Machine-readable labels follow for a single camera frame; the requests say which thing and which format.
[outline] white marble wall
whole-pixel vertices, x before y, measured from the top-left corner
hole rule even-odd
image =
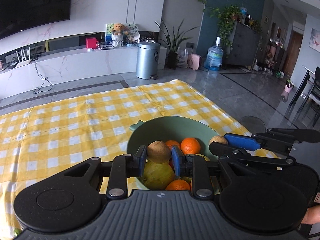
[[[164,0],[71,0],[70,20],[31,28],[0,40],[0,54],[39,41],[103,32],[106,23],[135,22],[142,31],[159,31]]]

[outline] green bowl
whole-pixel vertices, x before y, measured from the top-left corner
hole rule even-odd
[[[200,154],[207,156],[211,161],[216,161],[218,158],[209,151],[209,141],[213,136],[219,134],[209,126],[193,119],[181,116],[164,116],[147,122],[138,121],[129,129],[133,133],[128,142],[127,153],[133,155],[140,145],[148,146],[154,141],[166,142],[168,140],[181,143],[184,138],[194,137],[200,143]],[[139,188],[148,189],[137,178],[136,182]]]

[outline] teal wall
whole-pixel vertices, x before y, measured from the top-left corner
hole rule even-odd
[[[248,13],[254,20],[261,21],[264,0],[207,0],[207,5],[210,7],[224,8],[231,4],[247,8]],[[208,48],[216,41],[218,32],[217,23],[217,17],[210,18],[208,12],[204,13],[197,47],[197,54],[202,57],[206,56]]]

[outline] tablecloth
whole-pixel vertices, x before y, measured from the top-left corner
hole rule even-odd
[[[13,238],[13,230],[20,227],[13,201],[22,189],[93,156],[111,161],[126,152],[130,125],[170,115],[195,119],[220,135],[251,135],[179,80],[65,99],[0,116],[0,239]],[[255,155],[275,157],[265,150]],[[100,192],[105,192],[107,181]],[[128,179],[129,193],[134,188],[138,188],[135,179]]]

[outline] orange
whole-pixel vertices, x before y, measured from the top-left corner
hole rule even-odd
[[[183,179],[176,179],[171,182],[165,190],[190,190],[189,183]]]
[[[196,138],[185,138],[181,142],[181,151],[183,154],[199,154],[200,153],[200,143]]]
[[[177,141],[169,140],[169,141],[166,141],[165,144],[166,144],[167,146],[169,146],[170,150],[171,150],[171,148],[172,148],[173,145],[178,146],[179,149],[181,150],[181,148],[180,148],[180,143],[178,143]]]

